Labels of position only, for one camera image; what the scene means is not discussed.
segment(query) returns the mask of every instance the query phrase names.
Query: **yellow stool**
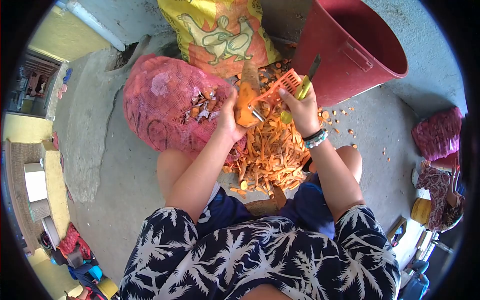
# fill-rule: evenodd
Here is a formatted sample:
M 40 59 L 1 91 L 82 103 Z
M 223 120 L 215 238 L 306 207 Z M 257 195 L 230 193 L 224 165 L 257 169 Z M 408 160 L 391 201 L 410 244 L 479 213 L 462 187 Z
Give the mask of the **yellow stool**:
M 100 281 L 96 287 L 107 297 L 112 298 L 113 295 L 119 290 L 117 285 L 108 277 L 105 277 Z
M 412 220 L 425 225 L 428 223 L 430 211 L 432 209 L 432 202 L 428 199 L 417 198 L 415 201 L 412 213 L 410 214 Z

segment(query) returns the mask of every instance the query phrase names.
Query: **red bucket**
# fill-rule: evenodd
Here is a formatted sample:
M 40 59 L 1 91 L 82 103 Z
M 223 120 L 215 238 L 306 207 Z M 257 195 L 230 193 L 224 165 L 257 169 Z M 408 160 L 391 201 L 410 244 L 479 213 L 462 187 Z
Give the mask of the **red bucket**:
M 407 57 L 385 21 L 360 0 L 313 0 L 292 60 L 312 83 L 321 106 L 332 106 L 408 73 Z

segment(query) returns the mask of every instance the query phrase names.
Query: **navy blue shorts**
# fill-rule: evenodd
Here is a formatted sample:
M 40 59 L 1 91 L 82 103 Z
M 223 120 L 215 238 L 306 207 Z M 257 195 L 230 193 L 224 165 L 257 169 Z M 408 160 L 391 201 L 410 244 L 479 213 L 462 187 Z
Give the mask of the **navy blue shorts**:
M 333 216 L 325 202 L 317 173 L 299 186 L 293 199 L 287 199 L 277 215 L 287 217 L 304 230 L 320 232 L 331 239 L 335 235 Z M 200 215 L 197 232 L 201 238 L 217 229 L 261 217 L 264 216 L 253 216 L 240 200 L 228 196 L 220 188 Z

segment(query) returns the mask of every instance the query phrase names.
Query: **chicken illustration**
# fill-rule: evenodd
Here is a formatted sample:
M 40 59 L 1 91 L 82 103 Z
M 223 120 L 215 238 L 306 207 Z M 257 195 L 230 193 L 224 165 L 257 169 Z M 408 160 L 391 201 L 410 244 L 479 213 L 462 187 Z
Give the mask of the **chicken illustration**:
M 233 55 L 237 56 L 234 61 L 252 59 L 252 55 L 247 55 L 247 50 L 252 42 L 254 31 L 246 16 L 241 16 L 238 19 L 238 23 L 240 24 L 239 34 L 235 36 L 220 35 L 218 37 L 218 39 L 221 41 L 228 41 L 227 48 L 225 49 L 225 55 L 222 57 L 223 60 L 226 60 Z
M 194 43 L 197 46 L 204 47 L 208 53 L 214 55 L 214 60 L 208 63 L 211 65 L 218 64 L 218 59 L 225 53 L 227 39 L 233 36 L 231 32 L 226 30 L 228 17 L 220 16 L 216 21 L 217 27 L 212 31 L 204 31 L 187 13 L 179 15 L 177 18 L 183 21 L 185 27 L 188 28 Z
M 220 16 L 217 19 L 217 27 L 212 31 L 203 30 L 187 13 L 177 18 L 188 28 L 194 43 L 214 55 L 214 60 L 209 61 L 209 64 L 216 65 L 219 58 L 226 60 L 232 56 L 237 56 L 234 61 L 252 59 L 252 55 L 247 55 L 247 50 L 252 42 L 254 31 L 246 16 L 238 18 L 240 32 L 237 35 L 227 30 L 229 19 L 226 16 Z

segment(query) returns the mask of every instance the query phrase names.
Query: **black bracelet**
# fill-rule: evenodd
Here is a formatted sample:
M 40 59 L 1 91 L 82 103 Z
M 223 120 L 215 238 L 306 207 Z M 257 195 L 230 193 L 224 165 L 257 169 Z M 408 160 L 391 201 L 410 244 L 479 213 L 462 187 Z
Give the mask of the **black bracelet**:
M 302 137 L 302 139 L 306 142 L 306 141 L 309 141 L 309 140 L 313 140 L 314 138 L 320 136 L 320 134 L 323 133 L 323 129 L 320 129 L 319 131 L 317 131 L 316 133 L 310 135 L 310 136 L 307 136 L 307 137 Z

